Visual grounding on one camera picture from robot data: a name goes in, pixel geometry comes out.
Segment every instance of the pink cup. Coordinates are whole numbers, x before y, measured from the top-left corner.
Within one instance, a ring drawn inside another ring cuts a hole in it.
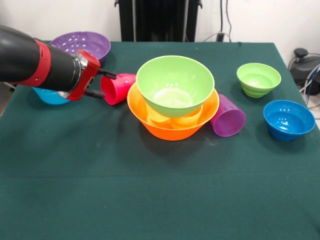
[[[125,99],[131,86],[136,82],[136,75],[131,73],[121,73],[116,75],[116,79],[103,76],[100,81],[101,91],[105,94],[104,100],[110,104],[118,104]]]

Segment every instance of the light blue bowl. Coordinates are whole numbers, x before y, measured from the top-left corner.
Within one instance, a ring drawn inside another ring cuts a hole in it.
[[[47,104],[61,105],[70,102],[70,100],[60,96],[56,91],[46,90],[37,87],[33,87],[33,89],[38,94],[40,99]]]

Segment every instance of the green bowl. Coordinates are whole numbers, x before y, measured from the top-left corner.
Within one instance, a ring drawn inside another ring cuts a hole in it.
[[[160,56],[136,74],[140,93],[159,114],[179,118],[192,113],[213,93],[215,80],[202,63],[185,56]]]
[[[262,63],[247,63],[236,72],[245,94],[261,98],[271,92],[281,82],[280,73],[273,67]]]

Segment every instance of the cable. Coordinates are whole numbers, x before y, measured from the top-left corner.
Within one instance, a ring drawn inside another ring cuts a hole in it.
[[[211,35],[208,36],[203,42],[207,41],[209,38],[211,38],[211,37],[213,37],[213,36],[215,36],[215,35],[217,35],[217,34],[225,34],[225,35],[227,35],[228,38],[229,38],[229,42],[232,43],[231,38],[230,38],[230,35],[229,35],[228,33],[222,32],[222,31],[218,31],[218,32],[216,32],[216,33],[214,33],[214,34],[211,34]]]
[[[288,64],[288,69],[290,70],[291,64],[294,62],[294,60],[296,60],[297,57],[295,56],[294,58],[292,58]]]
[[[304,87],[301,88],[299,90],[299,92],[301,93],[302,91],[304,91],[304,97],[306,96],[306,88],[311,84],[312,82],[312,79],[308,82],[308,80],[310,79],[311,75],[314,73],[314,71],[316,69],[318,69],[320,67],[320,64],[318,64],[314,69],[312,69],[312,71],[309,73],[309,75],[306,77],[306,80],[305,80],[305,84],[304,84]]]
[[[319,68],[317,69],[317,72],[314,71],[313,74],[312,74],[312,76],[311,76],[312,82],[310,83],[309,90],[308,90],[308,94],[307,94],[307,96],[306,96],[306,100],[305,100],[305,104],[306,104],[306,105],[308,105],[308,103],[309,103],[310,92],[311,92],[311,88],[312,88],[312,83],[314,82],[314,79],[315,79],[315,77],[316,77],[316,73],[318,73],[318,71],[319,71]]]
[[[232,29],[232,25],[229,19],[229,13],[228,13],[228,0],[226,0],[225,2],[225,12],[226,12],[226,19],[228,20],[228,23],[230,25],[230,29],[229,29],[229,36],[231,36],[231,29]]]
[[[11,85],[10,83],[3,82],[3,84],[5,84],[5,85],[9,86],[9,87],[10,87],[10,88],[12,88],[12,89],[16,89],[16,87],[15,87],[15,86],[13,86],[13,85]]]
[[[315,108],[317,108],[317,107],[320,107],[320,104],[315,105],[315,106],[312,106],[312,107],[308,107],[308,109],[315,109]]]
[[[222,10],[222,0],[220,0],[220,18],[221,18],[220,32],[222,32],[222,30],[224,28],[224,15],[223,15],[223,10]]]

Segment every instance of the black robot arm segment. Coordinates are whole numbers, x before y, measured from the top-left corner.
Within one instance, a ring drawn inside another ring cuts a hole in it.
[[[80,75],[81,64],[74,56],[0,25],[0,82],[69,92]]]

